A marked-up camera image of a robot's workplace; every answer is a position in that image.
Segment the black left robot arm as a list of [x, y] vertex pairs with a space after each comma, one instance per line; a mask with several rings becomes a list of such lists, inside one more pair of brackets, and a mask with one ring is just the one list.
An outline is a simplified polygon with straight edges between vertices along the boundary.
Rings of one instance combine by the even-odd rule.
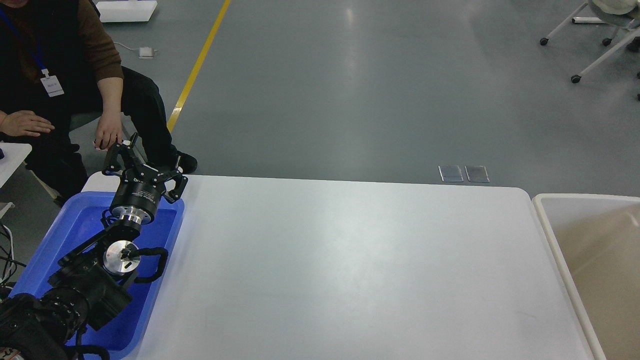
[[102, 173], [119, 177], [114, 198], [102, 214], [103, 230], [58, 260], [40, 298], [26, 292], [1, 302], [3, 360], [109, 360], [109, 351], [82, 341], [123, 312], [133, 284], [151, 284], [164, 273], [170, 251], [139, 247], [135, 239], [156, 218], [165, 199], [173, 204], [188, 183], [178, 164], [158, 170], [137, 154], [138, 134], [108, 150]]

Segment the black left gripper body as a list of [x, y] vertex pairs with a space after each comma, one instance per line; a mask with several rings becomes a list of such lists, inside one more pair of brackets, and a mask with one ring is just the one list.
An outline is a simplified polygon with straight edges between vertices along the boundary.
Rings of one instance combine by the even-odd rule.
[[138, 224], [150, 224], [156, 217], [167, 189], [154, 168], [127, 170], [119, 178], [109, 210], [119, 220], [129, 219]]

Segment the person's right hand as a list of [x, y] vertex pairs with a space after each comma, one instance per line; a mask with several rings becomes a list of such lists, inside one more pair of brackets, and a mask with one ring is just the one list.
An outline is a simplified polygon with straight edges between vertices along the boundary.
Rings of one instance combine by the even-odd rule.
[[33, 111], [0, 112], [0, 132], [10, 137], [39, 137], [55, 126]]

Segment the person's left hand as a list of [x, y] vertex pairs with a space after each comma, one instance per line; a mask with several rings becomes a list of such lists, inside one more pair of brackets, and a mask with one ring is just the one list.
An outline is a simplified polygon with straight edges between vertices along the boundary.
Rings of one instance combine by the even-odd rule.
[[121, 144], [124, 138], [121, 113], [104, 111], [94, 132], [94, 148], [106, 151], [115, 144]]

